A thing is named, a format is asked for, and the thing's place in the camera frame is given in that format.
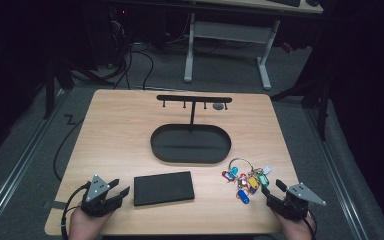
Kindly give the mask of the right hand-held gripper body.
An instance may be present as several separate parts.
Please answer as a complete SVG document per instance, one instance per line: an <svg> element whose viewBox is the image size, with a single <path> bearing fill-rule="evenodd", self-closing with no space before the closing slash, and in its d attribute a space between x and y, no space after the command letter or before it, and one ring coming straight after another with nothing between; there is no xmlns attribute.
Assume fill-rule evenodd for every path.
<svg viewBox="0 0 384 240"><path fill-rule="evenodd" d="M326 205L323 199L303 183L289 186L284 193L285 197L283 199L273 195L273 200L267 202L267 206L288 220L304 219L309 211L308 206L310 203L321 206Z"/></svg>

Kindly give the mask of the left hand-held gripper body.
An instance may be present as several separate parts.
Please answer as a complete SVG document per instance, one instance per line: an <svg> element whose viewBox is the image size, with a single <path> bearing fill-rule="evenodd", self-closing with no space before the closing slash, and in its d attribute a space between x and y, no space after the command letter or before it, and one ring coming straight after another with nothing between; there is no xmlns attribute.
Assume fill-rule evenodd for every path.
<svg viewBox="0 0 384 240"><path fill-rule="evenodd" d="M107 185L108 183L98 175L93 176L81 202L81 210L88 216L102 217L118 208L118 203L115 203L113 198L106 198L112 189Z"/></svg>

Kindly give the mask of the black textured wallet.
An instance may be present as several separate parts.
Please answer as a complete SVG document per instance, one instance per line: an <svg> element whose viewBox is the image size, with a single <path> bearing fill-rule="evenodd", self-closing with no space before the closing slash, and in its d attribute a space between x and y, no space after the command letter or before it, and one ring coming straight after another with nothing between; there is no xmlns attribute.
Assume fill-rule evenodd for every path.
<svg viewBox="0 0 384 240"><path fill-rule="evenodd" d="M195 198L190 171L134 178L134 205L145 206Z"/></svg>

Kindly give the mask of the black key rack with oval tray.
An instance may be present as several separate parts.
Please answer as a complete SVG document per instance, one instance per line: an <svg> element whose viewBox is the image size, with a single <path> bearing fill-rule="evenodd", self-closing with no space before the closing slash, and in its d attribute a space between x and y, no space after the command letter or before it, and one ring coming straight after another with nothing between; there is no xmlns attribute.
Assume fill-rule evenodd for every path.
<svg viewBox="0 0 384 240"><path fill-rule="evenodd" d="M231 150L229 134L216 125L196 124L196 104L221 104L227 110L231 97L201 97L179 95L157 95L156 99L166 105L167 101L191 104L190 122L187 124L165 124L151 135L153 154L167 163L216 164L223 161Z"/></svg>

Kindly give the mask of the person's right hand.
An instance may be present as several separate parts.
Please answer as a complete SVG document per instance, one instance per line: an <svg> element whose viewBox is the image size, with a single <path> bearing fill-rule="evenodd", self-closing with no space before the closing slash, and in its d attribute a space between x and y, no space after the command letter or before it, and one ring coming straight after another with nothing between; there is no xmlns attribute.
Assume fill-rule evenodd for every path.
<svg viewBox="0 0 384 240"><path fill-rule="evenodd" d="M287 240L313 240L312 232L316 230L316 223L310 213L304 220L291 221L273 212L280 223L282 232Z"/></svg>

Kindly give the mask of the person's left hand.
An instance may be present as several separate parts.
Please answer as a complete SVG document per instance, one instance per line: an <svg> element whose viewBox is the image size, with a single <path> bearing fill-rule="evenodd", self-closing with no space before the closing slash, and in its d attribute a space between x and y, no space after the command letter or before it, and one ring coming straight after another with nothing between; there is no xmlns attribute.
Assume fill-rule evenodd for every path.
<svg viewBox="0 0 384 240"><path fill-rule="evenodd" d="M76 209L70 216L69 240L97 240L112 212L102 217L91 217L81 209Z"/></svg>

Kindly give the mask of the black metal stand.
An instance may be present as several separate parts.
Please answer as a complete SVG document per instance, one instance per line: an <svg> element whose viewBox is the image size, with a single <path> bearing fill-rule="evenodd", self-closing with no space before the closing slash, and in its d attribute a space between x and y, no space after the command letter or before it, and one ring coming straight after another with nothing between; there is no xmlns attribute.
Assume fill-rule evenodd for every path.
<svg viewBox="0 0 384 240"><path fill-rule="evenodd" d="M272 101L279 101L288 96L302 95L301 105L303 108L318 108L316 130L322 141L326 140L325 125L328 117L328 101L332 84L330 77L316 78L313 80L297 83L293 87L271 96Z"/></svg>
<svg viewBox="0 0 384 240"><path fill-rule="evenodd" d="M50 59L46 65L45 75L45 114L44 118L49 119L55 105L55 82L58 82L63 90L72 90L74 81L72 80L68 62L62 58Z"/></svg>

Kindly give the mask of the white-legged wooden desk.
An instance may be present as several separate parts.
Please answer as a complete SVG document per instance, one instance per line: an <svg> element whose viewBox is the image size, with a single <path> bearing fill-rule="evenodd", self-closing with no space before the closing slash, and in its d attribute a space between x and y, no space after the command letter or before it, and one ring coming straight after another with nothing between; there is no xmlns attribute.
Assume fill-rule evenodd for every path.
<svg viewBox="0 0 384 240"><path fill-rule="evenodd" d="M199 3L216 4L218 6L245 7L248 10L265 10L269 13L322 14L324 9L319 4L310 6L306 0L301 0L299 7L291 7L267 0L191 0L194 7ZM196 38L226 40L242 43L262 44L264 48L256 58L262 86L265 90L272 88L268 76L266 61L278 32L281 20L276 17L268 27L259 27L256 24L222 23L218 20L196 20L192 13L189 18L188 52L185 62L184 81L189 83L193 79L194 41Z"/></svg>

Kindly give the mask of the black keyboard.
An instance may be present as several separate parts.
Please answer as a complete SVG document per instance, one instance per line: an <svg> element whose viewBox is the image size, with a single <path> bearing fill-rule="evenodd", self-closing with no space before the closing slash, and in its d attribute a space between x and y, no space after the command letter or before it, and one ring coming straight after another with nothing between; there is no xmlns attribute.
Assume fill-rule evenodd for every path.
<svg viewBox="0 0 384 240"><path fill-rule="evenodd" d="M291 7L299 7L301 3L301 0L267 0L267 1L283 4Z"/></svg>

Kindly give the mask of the metal floor rail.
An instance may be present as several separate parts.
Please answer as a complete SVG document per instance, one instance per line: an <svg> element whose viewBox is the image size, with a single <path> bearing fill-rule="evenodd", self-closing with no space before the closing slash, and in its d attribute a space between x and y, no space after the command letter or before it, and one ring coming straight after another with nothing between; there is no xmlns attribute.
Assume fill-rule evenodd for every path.
<svg viewBox="0 0 384 240"><path fill-rule="evenodd" d="M19 183L33 161L38 146L49 128L56 112L69 96L69 90L58 90L55 106L45 113L45 94L40 93L36 102L12 127L0 148L0 216L12 198Z"/></svg>
<svg viewBox="0 0 384 240"><path fill-rule="evenodd" d="M344 216L350 227L354 239L369 240L365 227L363 226L362 221L357 213L354 201L352 200L344 184L344 181L341 178L340 171L338 170L335 164L333 155L329 149L327 141L323 140L321 135L319 134L315 113L309 109L304 109L303 112L306 116L307 121L309 122L312 132L317 138L318 145L321 148L324 160L327 165L328 175L331 179L338 202L341 206L342 212L344 213Z"/></svg>

